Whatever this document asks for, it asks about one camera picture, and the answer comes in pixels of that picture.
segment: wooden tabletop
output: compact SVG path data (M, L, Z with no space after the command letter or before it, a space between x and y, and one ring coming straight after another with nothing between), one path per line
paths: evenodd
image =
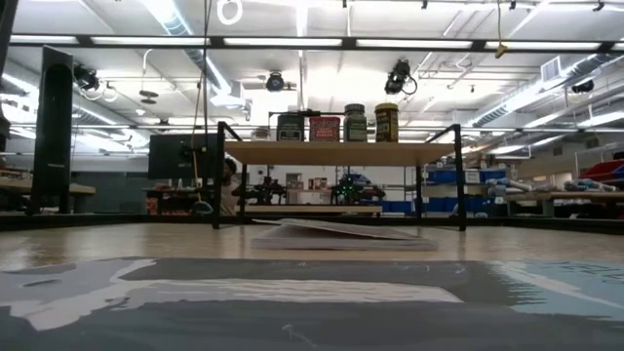
M397 142L226 141L225 151L248 165L419 166L453 151L451 144Z
M30 192L30 189L32 188L32 179L12 179L7 177L0 177L0 187L14 189L27 193ZM69 193L95 195L96 189L92 186L71 183L69 184Z
M246 213L311 213L311 214L380 214L381 206L341 206L341 205L246 205Z
M505 196L507 201L555 200L555 199L588 199L588 200L622 200L624 191L551 191L510 194Z

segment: canister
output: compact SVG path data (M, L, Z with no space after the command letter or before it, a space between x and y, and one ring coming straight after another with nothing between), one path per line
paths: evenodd
M377 122L377 142L399 142L399 106L396 103L380 103L374 109Z
M344 106L344 140L367 142L367 117L361 103L349 103Z

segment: monitor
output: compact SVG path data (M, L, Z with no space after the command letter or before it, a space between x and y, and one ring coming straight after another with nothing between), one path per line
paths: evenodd
M204 134L151 136L149 139L149 164L147 177L150 179L192 179L193 154L197 158L198 177L212 178L216 154L216 134L208 134L208 152L202 151Z

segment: red object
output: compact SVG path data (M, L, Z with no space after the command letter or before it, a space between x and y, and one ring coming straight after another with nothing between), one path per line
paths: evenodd
M340 118L310 117L310 141L340 141Z
M616 178L615 171L624 166L624 160L602 162L585 171L579 178L595 181L612 180Z

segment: jar lid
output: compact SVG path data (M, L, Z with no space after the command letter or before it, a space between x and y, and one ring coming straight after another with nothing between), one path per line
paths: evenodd
M399 109L399 106L396 103L383 102L374 107L375 111L379 109Z
M365 112L365 107L361 103L349 103L344 106L344 112Z

